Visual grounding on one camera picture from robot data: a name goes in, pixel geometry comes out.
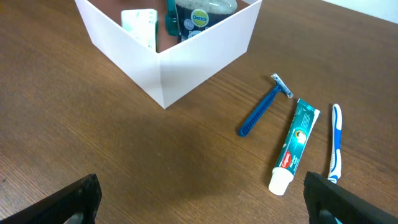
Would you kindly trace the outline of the green white soap bar box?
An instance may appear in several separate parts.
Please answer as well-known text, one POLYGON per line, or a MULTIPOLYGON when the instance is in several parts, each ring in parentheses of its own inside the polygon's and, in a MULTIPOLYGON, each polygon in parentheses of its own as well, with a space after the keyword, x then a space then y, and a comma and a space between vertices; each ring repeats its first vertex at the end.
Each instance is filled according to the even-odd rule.
POLYGON ((158 17, 155 9, 130 9, 121 11, 122 28, 140 44, 157 51, 158 17))

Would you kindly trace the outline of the teal mouthwash bottle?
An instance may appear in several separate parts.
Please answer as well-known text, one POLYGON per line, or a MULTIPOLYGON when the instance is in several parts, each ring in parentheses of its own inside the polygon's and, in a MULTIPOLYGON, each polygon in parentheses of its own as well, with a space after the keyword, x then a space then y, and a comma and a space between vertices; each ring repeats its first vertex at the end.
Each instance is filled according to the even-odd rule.
POLYGON ((175 0, 166 0, 165 28, 171 36, 180 35, 175 0))

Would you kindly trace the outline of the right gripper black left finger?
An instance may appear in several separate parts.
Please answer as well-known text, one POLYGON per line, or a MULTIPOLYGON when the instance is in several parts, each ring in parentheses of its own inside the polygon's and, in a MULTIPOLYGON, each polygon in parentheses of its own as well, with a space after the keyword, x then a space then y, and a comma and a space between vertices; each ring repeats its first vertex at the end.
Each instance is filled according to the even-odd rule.
POLYGON ((1 223, 95 224, 102 192, 96 174, 89 174, 43 200, 1 220, 1 223))

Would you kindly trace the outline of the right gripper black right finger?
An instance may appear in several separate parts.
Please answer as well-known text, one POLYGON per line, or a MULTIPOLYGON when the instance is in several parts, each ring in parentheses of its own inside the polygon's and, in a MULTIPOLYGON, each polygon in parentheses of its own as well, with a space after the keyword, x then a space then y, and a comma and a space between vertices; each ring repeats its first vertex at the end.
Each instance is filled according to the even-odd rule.
POLYGON ((397 223, 397 217, 315 172, 307 172, 303 195, 311 224, 397 223))

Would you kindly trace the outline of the dark blue pump soap bottle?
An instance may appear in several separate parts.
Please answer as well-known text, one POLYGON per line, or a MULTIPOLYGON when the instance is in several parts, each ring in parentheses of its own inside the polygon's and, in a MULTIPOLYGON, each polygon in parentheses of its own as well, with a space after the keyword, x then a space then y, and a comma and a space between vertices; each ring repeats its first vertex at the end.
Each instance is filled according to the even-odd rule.
POLYGON ((181 41, 185 41, 233 15, 236 0, 175 0, 181 41))

